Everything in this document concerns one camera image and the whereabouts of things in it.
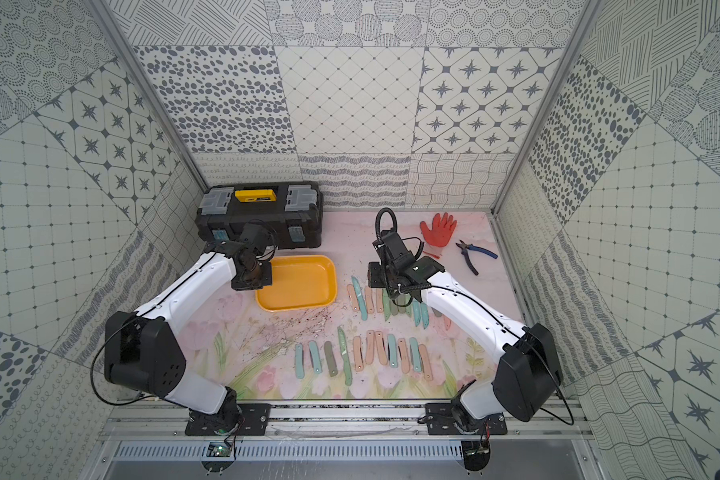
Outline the light teal folding knife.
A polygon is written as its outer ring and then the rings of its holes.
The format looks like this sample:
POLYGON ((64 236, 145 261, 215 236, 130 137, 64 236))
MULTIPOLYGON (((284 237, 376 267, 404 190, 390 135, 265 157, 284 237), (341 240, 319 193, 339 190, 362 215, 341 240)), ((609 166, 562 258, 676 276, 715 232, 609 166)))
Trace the light teal folding knife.
POLYGON ((308 342, 308 349, 310 354, 310 362, 312 365, 312 369, 316 374, 320 374, 323 371, 322 363, 321 363, 321 356, 319 352, 319 347, 316 341, 310 340, 308 342))

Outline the long teal knife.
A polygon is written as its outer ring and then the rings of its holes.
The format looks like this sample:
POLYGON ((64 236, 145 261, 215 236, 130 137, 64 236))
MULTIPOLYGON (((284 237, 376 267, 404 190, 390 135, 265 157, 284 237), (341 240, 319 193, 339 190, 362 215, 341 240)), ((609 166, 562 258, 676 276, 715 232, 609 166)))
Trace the long teal knife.
POLYGON ((353 286, 353 290, 354 290, 355 303, 357 304, 358 311, 360 312, 360 315, 361 315, 361 319, 363 321, 367 321, 368 320, 368 308, 367 308, 366 302, 365 302, 364 290, 361 287, 359 280, 355 276, 352 276, 351 280, 352 280, 352 286, 353 286))

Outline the pale pink folding knife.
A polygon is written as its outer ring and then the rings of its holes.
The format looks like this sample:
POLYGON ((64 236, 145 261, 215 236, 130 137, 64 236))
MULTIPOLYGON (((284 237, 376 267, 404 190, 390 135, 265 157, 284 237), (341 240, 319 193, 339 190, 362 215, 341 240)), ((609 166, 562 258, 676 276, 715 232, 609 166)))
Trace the pale pink folding knife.
POLYGON ((373 289, 370 287, 365 287, 364 289, 364 302, 368 314, 372 315, 375 312, 375 307, 373 289))
POLYGON ((347 290, 349 303, 352 308, 352 311, 355 313, 359 313, 360 308, 359 308, 358 298, 357 298, 354 286, 352 284, 348 284, 346 287, 346 290, 347 290))

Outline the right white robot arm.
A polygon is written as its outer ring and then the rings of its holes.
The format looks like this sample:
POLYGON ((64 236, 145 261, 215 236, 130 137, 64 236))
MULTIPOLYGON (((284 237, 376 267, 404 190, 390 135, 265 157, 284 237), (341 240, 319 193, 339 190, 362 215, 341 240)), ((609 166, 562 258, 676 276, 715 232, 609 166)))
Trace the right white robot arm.
POLYGON ((439 311, 495 363, 491 378, 463 386, 452 398, 451 415, 460 430, 485 431, 488 417, 505 413, 528 422, 550 397, 563 395, 560 360, 546 327, 510 319, 476 298, 422 249, 411 252, 398 234, 392 209, 377 212, 374 232, 379 260, 368 265, 370 286, 385 290, 392 301, 408 296, 439 311))

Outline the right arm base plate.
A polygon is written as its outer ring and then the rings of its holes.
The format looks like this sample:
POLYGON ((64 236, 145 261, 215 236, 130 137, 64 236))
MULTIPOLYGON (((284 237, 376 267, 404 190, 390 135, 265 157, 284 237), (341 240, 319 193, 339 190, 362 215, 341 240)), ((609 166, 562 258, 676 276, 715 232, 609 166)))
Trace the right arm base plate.
POLYGON ((483 419, 473 418, 462 407, 446 402, 424 405, 424 414, 417 419, 429 435, 506 435, 508 428, 503 414, 491 414, 483 419))

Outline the green fruit knife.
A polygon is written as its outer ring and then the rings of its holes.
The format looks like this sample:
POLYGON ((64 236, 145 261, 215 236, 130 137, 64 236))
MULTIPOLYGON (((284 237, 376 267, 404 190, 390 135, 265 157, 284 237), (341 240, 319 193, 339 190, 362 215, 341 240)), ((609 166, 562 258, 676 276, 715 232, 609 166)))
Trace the green fruit knife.
POLYGON ((386 322, 388 322, 390 317, 392 316, 392 309, 391 309, 391 302, 390 302, 389 295, 385 289, 382 290, 382 304, 383 304, 384 319, 386 322))

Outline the long green knife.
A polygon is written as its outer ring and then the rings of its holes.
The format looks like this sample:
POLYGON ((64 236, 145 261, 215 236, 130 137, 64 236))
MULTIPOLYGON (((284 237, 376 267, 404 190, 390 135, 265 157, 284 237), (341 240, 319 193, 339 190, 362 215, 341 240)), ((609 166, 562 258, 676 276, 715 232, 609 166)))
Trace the long green knife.
POLYGON ((348 352, 348 344, 347 344, 347 337, 345 334, 345 331, 342 327, 337 328, 338 332, 338 340, 339 340, 339 351, 340 356, 342 359, 342 366, 343 366, 343 373, 344 373, 344 382, 346 386, 351 386, 353 377, 352 377, 352 364, 349 357, 348 352))

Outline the yellow plastic storage box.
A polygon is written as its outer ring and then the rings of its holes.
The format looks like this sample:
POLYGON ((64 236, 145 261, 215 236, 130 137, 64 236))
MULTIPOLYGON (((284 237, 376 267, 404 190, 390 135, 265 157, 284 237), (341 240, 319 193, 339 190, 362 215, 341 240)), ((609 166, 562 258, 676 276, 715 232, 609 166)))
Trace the yellow plastic storage box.
POLYGON ((324 255, 283 256, 271 261, 272 284, 256 291, 268 312, 321 308, 336 300, 336 268, 324 255))

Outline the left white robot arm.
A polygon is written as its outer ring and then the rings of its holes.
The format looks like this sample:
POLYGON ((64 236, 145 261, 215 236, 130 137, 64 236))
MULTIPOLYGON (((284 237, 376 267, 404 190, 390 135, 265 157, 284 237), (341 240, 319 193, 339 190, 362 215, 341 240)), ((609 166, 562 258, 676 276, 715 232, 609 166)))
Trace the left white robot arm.
POLYGON ((237 393, 187 367, 179 336, 191 317, 219 288, 259 290, 272 284, 274 234, 247 223, 233 240, 215 240, 179 279, 132 312, 117 311, 105 324, 103 358, 107 382, 185 407, 197 425, 229 435, 241 428, 237 393))

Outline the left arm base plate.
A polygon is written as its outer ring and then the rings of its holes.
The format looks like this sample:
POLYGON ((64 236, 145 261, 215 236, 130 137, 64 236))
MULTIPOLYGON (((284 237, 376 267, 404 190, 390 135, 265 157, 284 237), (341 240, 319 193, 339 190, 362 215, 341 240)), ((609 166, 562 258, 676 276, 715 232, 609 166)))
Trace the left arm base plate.
POLYGON ((187 436, 263 436, 269 422, 272 405, 263 403, 234 403, 216 414, 189 411, 185 428, 187 436))

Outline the beige pink knife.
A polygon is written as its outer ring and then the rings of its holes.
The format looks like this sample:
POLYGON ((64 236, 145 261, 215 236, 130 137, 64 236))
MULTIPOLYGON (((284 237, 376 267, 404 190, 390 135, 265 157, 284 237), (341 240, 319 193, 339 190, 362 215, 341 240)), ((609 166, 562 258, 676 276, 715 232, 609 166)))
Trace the beige pink knife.
POLYGON ((357 335, 352 341, 352 352, 353 360, 356 372, 362 372, 365 368, 365 362, 363 357, 363 339, 357 335))

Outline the grey green knife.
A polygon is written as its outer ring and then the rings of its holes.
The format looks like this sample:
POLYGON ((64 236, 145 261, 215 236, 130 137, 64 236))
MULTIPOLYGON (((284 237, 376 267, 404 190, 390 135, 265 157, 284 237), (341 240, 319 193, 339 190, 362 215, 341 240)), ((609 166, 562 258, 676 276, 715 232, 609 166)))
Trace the grey green knife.
POLYGON ((330 377, 336 377, 338 375, 338 367, 335 358, 334 348, 331 341, 324 343, 324 354, 327 364, 327 370, 330 377))

